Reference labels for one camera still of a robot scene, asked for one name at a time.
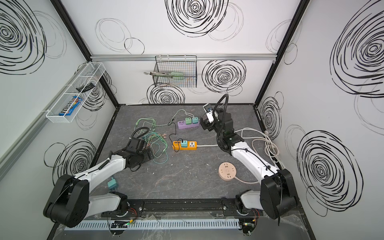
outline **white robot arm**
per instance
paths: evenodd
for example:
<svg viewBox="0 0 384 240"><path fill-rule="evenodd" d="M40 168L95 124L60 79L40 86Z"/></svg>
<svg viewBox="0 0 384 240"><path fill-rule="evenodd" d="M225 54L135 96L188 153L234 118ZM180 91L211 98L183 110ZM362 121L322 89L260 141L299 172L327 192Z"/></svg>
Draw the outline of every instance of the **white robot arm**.
<svg viewBox="0 0 384 240"><path fill-rule="evenodd" d="M146 132L133 137L143 129ZM84 218L101 212L111 211L116 215L124 215L128 205L126 195L110 192L90 197L89 193L113 174L126 168L140 168L141 164L154 158L146 141L140 139L148 131L147 127L138 128L130 137L127 146L115 153L110 152L107 160L74 176L61 176L45 205L44 216L67 227L74 227Z"/></svg>
<svg viewBox="0 0 384 240"><path fill-rule="evenodd" d="M218 108L224 98L224 107ZM235 133L231 114L227 113L228 98L228 94L223 95L215 107L204 105L205 114L200 123L204 130L215 130L220 149L244 164L261 184L259 192L248 191L237 199L239 211L247 213L251 208L262 209L270 218L276 219L299 204L292 174L269 164Z"/></svg>

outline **purple power strip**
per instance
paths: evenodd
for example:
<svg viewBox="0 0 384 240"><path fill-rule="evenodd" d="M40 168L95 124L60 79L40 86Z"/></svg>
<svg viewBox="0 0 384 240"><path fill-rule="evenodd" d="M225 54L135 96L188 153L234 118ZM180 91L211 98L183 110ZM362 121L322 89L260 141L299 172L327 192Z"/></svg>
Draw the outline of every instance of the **purple power strip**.
<svg viewBox="0 0 384 240"><path fill-rule="evenodd" d="M177 125L179 129L184 129L184 128L190 128L190 127L199 127L200 126L200 121L198 123L191 123L191 124L185 124L185 121L179 121L177 122Z"/></svg>

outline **black scribble circle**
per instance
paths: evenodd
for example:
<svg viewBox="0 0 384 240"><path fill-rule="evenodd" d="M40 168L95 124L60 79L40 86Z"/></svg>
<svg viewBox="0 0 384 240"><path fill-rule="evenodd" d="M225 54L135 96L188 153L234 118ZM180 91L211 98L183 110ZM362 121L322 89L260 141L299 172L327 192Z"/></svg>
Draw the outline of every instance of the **black scribble circle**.
<svg viewBox="0 0 384 240"><path fill-rule="evenodd" d="M116 29L113 34L108 31ZM127 26L115 18L100 19L95 26L95 33L99 42L106 48L116 52L130 54L143 54L145 46L137 38L133 38Z"/></svg>
<svg viewBox="0 0 384 240"><path fill-rule="evenodd" d="M124 41L124 48L130 54L143 54L145 46L142 41L137 38L127 38Z"/></svg>
<svg viewBox="0 0 384 240"><path fill-rule="evenodd" d="M367 2L350 19L333 46L329 66L343 91L384 98L384 1Z"/></svg>
<svg viewBox="0 0 384 240"><path fill-rule="evenodd" d="M107 82L109 88L111 89L112 93L115 95L118 92L118 89L112 84L111 76L107 73L107 71L105 71L103 73L103 77L104 77L105 81ZM104 94L104 97L109 100L107 93Z"/></svg>
<svg viewBox="0 0 384 240"><path fill-rule="evenodd" d="M165 0L172 26L188 37L204 36L223 21L228 0Z"/></svg>
<svg viewBox="0 0 384 240"><path fill-rule="evenodd" d="M208 36L216 41L224 42L235 37L243 28L243 11L234 3L228 3L225 18L220 25L208 32Z"/></svg>
<svg viewBox="0 0 384 240"><path fill-rule="evenodd" d="M204 86L215 93L230 93L241 87L247 68L243 61L209 61L202 72Z"/></svg>
<svg viewBox="0 0 384 240"><path fill-rule="evenodd" d="M322 205L322 203L325 202L325 198L321 196L320 201L314 194L312 194L312 188L314 188L314 186L307 187L307 190L305 192L307 203L317 215L325 217L328 214L328 208Z"/></svg>
<svg viewBox="0 0 384 240"><path fill-rule="evenodd" d="M283 41L283 38L285 36L285 33L288 30L288 27L291 23L292 19L285 20L281 23L279 23L276 27L274 27L271 32L269 33L266 41L265 41L265 46L266 48L272 52L272 53L277 53L279 50L279 47L281 45L281 42ZM290 41L291 43L294 43L296 45L297 40L299 40L299 36L301 33L301 29L303 27L303 24L299 22L299 25L296 28L296 31ZM290 52L293 49L293 45L288 45L287 49L285 52Z"/></svg>
<svg viewBox="0 0 384 240"><path fill-rule="evenodd" d="M140 100L139 100L139 103L140 103L140 104L148 104L148 103L149 103L148 98L142 98L142 99L140 99Z"/></svg>
<svg viewBox="0 0 384 240"><path fill-rule="evenodd" d="M106 28L110 27L118 29L119 32L116 32L113 36L104 33ZM109 50L121 53L127 51L124 47L124 42L127 38L131 37L131 33L122 21L115 18L100 19L96 23L95 33L100 43Z"/></svg>
<svg viewBox="0 0 384 240"><path fill-rule="evenodd" d="M75 175L87 170L95 153L96 147L84 138L68 145L57 142L49 146L44 153L44 164L52 168L53 185L64 174Z"/></svg>
<svg viewBox="0 0 384 240"><path fill-rule="evenodd" d="M308 140L308 137L305 137L306 133L302 127L296 124L290 125L284 134L285 148L287 149L289 155L297 161L301 161L302 159L296 159L298 154L298 146L300 141L304 138Z"/></svg>
<svg viewBox="0 0 384 240"><path fill-rule="evenodd" d="M282 96L281 92L275 93L276 96ZM281 108L284 104L284 97L282 98L283 102L279 104L275 97L267 97L260 109L261 118L265 124L265 128L269 132L269 137L273 140L275 139L281 130Z"/></svg>
<svg viewBox="0 0 384 240"><path fill-rule="evenodd" d="M233 89L232 91L227 91L227 93L228 93L229 96L237 96L237 95L239 95L242 91L243 91L243 87L242 87L242 86L239 86L238 88Z"/></svg>
<svg viewBox="0 0 384 240"><path fill-rule="evenodd" d="M284 63L290 65L296 60L297 57L297 46L294 43L290 43L288 47L292 46L289 51L284 53Z"/></svg>
<svg viewBox="0 0 384 240"><path fill-rule="evenodd" d="M91 92L81 93L80 97L82 99L86 99L83 108L86 108L90 111L98 111L100 110L105 102L107 101L106 92L103 86L98 82L95 87L91 90Z"/></svg>
<svg viewBox="0 0 384 240"><path fill-rule="evenodd" d="M380 85L364 86L371 87L372 91L381 87ZM384 104L383 98L364 98L360 95L355 96L354 109L361 124L369 130L384 135Z"/></svg>
<svg viewBox="0 0 384 240"><path fill-rule="evenodd" d="M205 77L205 75L202 75L201 73L199 73L198 76L201 76L202 78ZM204 94L204 93L209 92L209 89L207 89L206 87L202 87L202 88L198 87L201 84L203 84L203 83L202 82L196 83L196 87L195 88L188 87L188 90L191 93L194 93L194 94Z"/></svg>
<svg viewBox="0 0 384 240"><path fill-rule="evenodd" d="M41 11L33 11L33 13L45 30L47 39L45 56L52 59L64 56L67 50L67 38L64 29L51 15ZM41 43L38 44L40 45L38 48L42 51Z"/></svg>
<svg viewBox="0 0 384 240"><path fill-rule="evenodd" d="M0 2L0 73L34 73L47 49L44 30L24 1Z"/></svg>
<svg viewBox="0 0 384 240"><path fill-rule="evenodd" d="M97 111L90 111L86 108L81 108L76 114L75 121L80 129L86 131L93 128L97 122Z"/></svg>
<svg viewBox="0 0 384 240"><path fill-rule="evenodd" d="M307 133L296 158L302 159L297 167L308 194L318 203L336 212L358 203L362 173L352 152L335 135L320 130Z"/></svg>
<svg viewBox="0 0 384 240"><path fill-rule="evenodd" d="M147 90L147 99L151 104L183 104L185 95L181 88L172 84L152 84Z"/></svg>

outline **white wire basket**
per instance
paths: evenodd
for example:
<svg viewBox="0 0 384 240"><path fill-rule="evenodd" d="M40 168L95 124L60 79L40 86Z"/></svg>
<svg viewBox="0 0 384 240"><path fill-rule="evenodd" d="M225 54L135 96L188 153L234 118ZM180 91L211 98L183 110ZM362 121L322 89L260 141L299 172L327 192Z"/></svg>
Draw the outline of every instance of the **white wire basket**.
<svg viewBox="0 0 384 240"><path fill-rule="evenodd" d="M79 110L81 109L81 107L92 92L91 89L89 91L81 93L84 87L90 83L96 86L104 72L105 67L103 63L87 63L87 66L67 87L65 92L57 100L53 107L51 107L51 109L46 114L46 117L54 123L72 122L73 119L76 117L76 114L79 112ZM79 92L76 88L82 88L82 91ZM68 105L69 102L73 99L75 99L75 101L72 101L72 104ZM59 115L64 108L71 108L76 101L78 101L79 104L73 109L71 113L65 112L62 113L62 116Z"/></svg>

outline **orange power strip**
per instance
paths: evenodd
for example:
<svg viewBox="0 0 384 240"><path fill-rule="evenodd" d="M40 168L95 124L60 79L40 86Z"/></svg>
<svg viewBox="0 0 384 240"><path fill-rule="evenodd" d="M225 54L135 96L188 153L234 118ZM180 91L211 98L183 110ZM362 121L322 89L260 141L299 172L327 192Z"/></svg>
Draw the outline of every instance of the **orange power strip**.
<svg viewBox="0 0 384 240"><path fill-rule="evenodd" d="M188 144L186 147L181 146L181 141L173 141L173 149L177 150L197 150L197 142L196 141L187 141Z"/></svg>

